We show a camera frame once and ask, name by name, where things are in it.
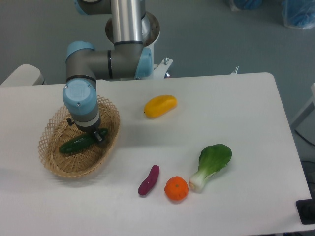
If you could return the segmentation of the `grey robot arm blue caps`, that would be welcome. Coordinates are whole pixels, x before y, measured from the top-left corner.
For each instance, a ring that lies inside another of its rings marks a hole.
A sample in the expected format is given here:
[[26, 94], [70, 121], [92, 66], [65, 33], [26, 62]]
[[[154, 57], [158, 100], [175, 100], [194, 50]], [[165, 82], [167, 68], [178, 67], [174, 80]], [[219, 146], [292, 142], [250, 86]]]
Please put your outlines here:
[[136, 79], [153, 73], [152, 52], [143, 42], [145, 1], [76, 0], [74, 4], [83, 15], [112, 16], [113, 50], [97, 51], [89, 42], [75, 41], [68, 46], [65, 60], [63, 102], [72, 116], [68, 123], [102, 143], [97, 80]]

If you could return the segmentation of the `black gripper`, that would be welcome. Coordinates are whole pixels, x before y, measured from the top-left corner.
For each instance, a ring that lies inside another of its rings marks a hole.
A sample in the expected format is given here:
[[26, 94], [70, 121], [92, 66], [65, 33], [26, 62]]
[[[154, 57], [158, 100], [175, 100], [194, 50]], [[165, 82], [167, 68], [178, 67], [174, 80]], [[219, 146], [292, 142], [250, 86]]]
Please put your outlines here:
[[99, 130], [101, 119], [93, 119], [87, 122], [80, 122], [72, 120], [71, 118], [66, 119], [68, 125], [75, 125], [80, 131], [93, 134], [93, 137], [97, 143], [104, 142], [104, 135]]

